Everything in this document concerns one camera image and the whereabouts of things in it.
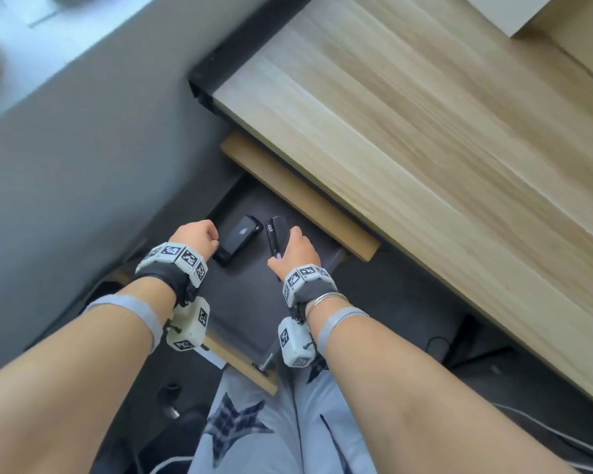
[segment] person's right arm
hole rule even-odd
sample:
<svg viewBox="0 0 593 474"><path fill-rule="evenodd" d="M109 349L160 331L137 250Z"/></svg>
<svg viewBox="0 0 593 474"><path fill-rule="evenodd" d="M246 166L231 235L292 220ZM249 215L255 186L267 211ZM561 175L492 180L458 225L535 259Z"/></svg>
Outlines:
<svg viewBox="0 0 593 474"><path fill-rule="evenodd" d="M280 278L297 266L320 265L300 230L282 260ZM325 322L350 304L329 298L308 314L318 339ZM372 318L350 317L327 342L325 358L385 473L575 473L533 437L424 351Z"/></svg>

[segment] person's left arm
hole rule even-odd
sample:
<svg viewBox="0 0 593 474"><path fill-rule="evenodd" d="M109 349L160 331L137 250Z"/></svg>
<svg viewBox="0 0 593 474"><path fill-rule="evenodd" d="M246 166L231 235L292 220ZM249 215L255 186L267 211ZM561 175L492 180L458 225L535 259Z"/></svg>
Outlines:
<svg viewBox="0 0 593 474"><path fill-rule="evenodd" d="M208 260L217 231L210 221L179 228L170 239ZM147 303L163 326L176 295L154 277L118 294ZM0 474L83 472L153 343L132 311L104 304L79 316L0 371Z"/></svg>

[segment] pants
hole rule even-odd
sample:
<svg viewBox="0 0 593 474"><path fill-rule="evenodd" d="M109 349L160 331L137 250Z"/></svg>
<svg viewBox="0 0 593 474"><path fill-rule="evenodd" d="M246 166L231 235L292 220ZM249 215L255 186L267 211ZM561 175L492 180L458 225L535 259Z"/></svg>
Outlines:
<svg viewBox="0 0 593 474"><path fill-rule="evenodd" d="M325 360L279 379L275 396L228 368L189 474L375 474Z"/></svg>

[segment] person's left hand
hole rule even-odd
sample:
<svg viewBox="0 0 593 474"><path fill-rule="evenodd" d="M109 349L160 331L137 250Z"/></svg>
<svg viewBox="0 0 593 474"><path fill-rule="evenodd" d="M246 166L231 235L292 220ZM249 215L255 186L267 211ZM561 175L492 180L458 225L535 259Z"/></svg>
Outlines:
<svg viewBox="0 0 593 474"><path fill-rule="evenodd" d="M213 222L205 219L179 227L169 241L182 243L195 249L205 261L208 261L219 246L218 237L217 228Z"/></svg>

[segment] person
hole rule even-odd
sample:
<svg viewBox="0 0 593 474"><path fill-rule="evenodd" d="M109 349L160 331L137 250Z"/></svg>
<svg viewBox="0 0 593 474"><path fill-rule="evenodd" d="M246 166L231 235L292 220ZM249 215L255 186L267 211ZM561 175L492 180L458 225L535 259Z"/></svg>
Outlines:
<svg viewBox="0 0 593 474"><path fill-rule="evenodd" d="M219 244L210 221L186 224L170 241L206 260ZM309 263L321 261L297 227L285 256L268 260L282 279ZM119 294L147 303L161 326L176 302L156 277L136 279ZM348 306L330 297L311 310L313 339ZM0 474L89 472L152 342L134 312L103 304L1 369ZM293 370L293 378L272 397L227 368L190 473L575 472L370 317L337 324L324 361Z"/></svg>

